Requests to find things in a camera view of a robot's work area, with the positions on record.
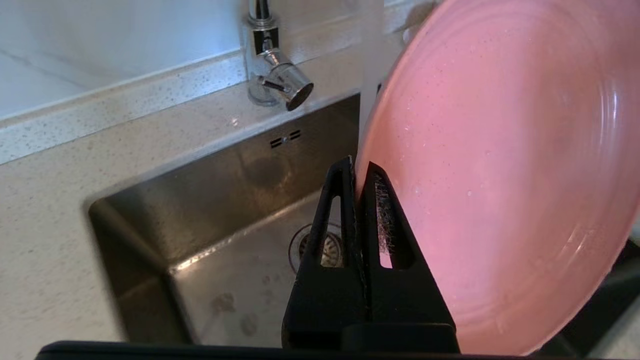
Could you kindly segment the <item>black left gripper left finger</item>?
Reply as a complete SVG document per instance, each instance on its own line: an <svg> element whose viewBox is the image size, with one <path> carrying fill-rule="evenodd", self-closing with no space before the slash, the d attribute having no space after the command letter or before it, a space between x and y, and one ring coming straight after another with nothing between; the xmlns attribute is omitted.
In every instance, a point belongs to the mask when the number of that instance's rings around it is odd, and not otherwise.
<svg viewBox="0 0 640 360"><path fill-rule="evenodd" d="M342 266L322 265L334 198L339 198ZM330 166L282 320L284 349L340 349L345 328L366 320L366 285L352 157Z"/></svg>

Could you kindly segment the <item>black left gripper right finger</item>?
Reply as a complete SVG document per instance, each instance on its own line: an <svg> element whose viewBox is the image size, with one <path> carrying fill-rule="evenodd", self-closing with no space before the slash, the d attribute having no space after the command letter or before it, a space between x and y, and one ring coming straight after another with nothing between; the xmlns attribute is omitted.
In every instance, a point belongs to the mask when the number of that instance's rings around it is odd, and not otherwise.
<svg viewBox="0 0 640 360"><path fill-rule="evenodd" d="M362 353L459 353L457 327L391 181L370 162L358 202L365 319L345 328Z"/></svg>

